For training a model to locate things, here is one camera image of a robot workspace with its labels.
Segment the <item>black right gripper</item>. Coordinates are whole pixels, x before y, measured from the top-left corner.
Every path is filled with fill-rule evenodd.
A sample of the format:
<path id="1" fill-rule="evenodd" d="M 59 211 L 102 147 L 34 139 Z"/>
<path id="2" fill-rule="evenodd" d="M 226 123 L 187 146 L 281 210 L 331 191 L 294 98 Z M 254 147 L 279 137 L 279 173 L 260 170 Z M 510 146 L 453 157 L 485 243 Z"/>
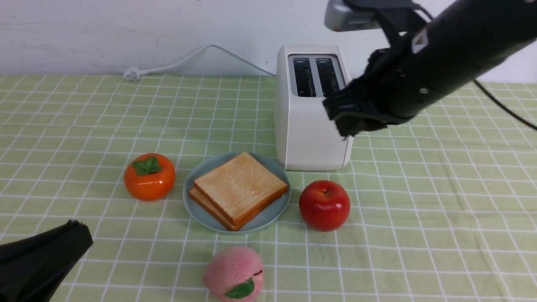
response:
<path id="1" fill-rule="evenodd" d="M 431 106 L 431 89 L 422 72 L 411 70 L 412 62 L 424 65 L 430 46 L 410 42 L 374 50 L 363 74 L 322 103 L 339 135 L 346 138 L 404 124 Z"/>

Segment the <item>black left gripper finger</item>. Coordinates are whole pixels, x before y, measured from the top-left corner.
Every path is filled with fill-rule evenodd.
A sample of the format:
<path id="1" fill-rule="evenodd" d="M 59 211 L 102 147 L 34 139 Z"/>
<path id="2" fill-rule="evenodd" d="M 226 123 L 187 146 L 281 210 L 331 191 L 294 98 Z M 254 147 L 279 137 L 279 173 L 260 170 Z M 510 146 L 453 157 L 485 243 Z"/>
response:
<path id="1" fill-rule="evenodd" d="M 77 220 L 0 247 L 0 300 L 48 302 L 63 279 L 93 245 Z"/>

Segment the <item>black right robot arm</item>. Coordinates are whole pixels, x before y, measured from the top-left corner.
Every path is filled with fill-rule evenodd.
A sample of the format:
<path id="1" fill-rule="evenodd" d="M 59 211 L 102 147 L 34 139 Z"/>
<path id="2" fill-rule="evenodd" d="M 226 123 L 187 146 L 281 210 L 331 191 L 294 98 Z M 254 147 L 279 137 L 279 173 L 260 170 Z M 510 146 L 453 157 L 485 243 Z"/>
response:
<path id="1" fill-rule="evenodd" d="M 412 0 L 331 0 L 334 32 L 382 29 L 361 76 L 323 101 L 340 136 L 400 125 L 536 40 L 535 0 L 456 0 L 426 21 Z"/>

